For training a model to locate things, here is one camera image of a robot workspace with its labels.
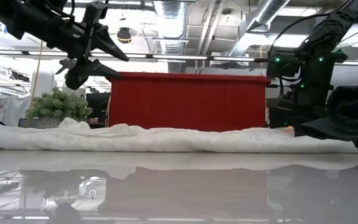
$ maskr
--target red panel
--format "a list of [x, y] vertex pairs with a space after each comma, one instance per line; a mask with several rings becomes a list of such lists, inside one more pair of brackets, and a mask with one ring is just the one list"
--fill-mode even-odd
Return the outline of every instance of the red panel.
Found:
[[123, 73], [109, 125], [231, 131], [265, 127], [264, 77]]

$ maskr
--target dark fabric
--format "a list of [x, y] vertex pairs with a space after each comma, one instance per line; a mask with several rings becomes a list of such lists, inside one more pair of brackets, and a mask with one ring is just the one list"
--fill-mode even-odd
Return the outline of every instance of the dark fabric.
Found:
[[330, 95], [328, 118], [302, 124], [297, 136], [352, 141], [358, 148], [358, 86], [340, 86]]
[[358, 134], [358, 86], [339, 86], [329, 96], [327, 116], [337, 127]]

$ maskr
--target reflective white table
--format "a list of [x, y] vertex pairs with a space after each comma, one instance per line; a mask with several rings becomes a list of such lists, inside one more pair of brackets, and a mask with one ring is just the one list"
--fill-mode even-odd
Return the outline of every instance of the reflective white table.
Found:
[[358, 154], [0, 151], [0, 223], [358, 223]]

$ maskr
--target ventilation duct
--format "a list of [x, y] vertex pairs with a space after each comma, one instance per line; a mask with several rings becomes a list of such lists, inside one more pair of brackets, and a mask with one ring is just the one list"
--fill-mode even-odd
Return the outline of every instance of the ventilation duct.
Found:
[[[75, 7], [85, 8], [89, 2], [76, 2]], [[123, 1], [115, 0], [110, 1], [109, 9], [125, 9], [125, 10], [146, 10], [154, 11], [154, 6], [152, 1]], [[65, 7], [71, 8], [71, 2], [66, 3]]]
[[[182, 39], [185, 34], [186, 10], [185, 2], [154, 1], [154, 8], [158, 15], [158, 34], [161, 38], [161, 51], [163, 54], [181, 55], [185, 51]], [[169, 72], [180, 72], [180, 63], [168, 63]]]
[[289, 2], [290, 0], [261, 0], [258, 8], [241, 21], [240, 30], [243, 34], [233, 49], [227, 53], [227, 56], [243, 56], [249, 46], [255, 44], [252, 42], [254, 35], [249, 32], [268, 32], [270, 23]]

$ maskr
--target robotic arm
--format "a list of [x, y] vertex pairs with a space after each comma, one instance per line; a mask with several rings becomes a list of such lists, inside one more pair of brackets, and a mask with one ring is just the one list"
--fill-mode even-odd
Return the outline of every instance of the robotic arm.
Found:
[[8, 33], [21, 39], [25, 32], [47, 43], [49, 48], [58, 48], [76, 65], [66, 75], [66, 85], [78, 89], [89, 76], [116, 78], [117, 71], [88, 59], [91, 50], [100, 49], [120, 60], [128, 57], [111, 40], [108, 27], [99, 23], [106, 17], [108, 5], [95, 1], [87, 5], [83, 20], [75, 22], [74, 16], [64, 13], [67, 0], [0, 0], [0, 21]]
[[294, 82], [292, 91], [286, 95], [281, 91], [279, 98], [268, 99], [267, 106], [280, 111], [277, 117], [291, 118], [291, 121], [272, 121], [273, 128], [285, 125], [298, 124], [325, 117], [325, 105], [328, 91], [333, 89], [330, 85], [335, 63], [343, 63], [347, 55], [340, 50], [333, 52], [347, 31], [358, 19], [358, 0], [349, 0], [327, 16], [313, 30], [313, 33], [297, 48], [286, 49], [272, 47], [268, 58], [256, 59], [255, 62], [268, 62], [267, 76], [278, 77], [282, 80]]

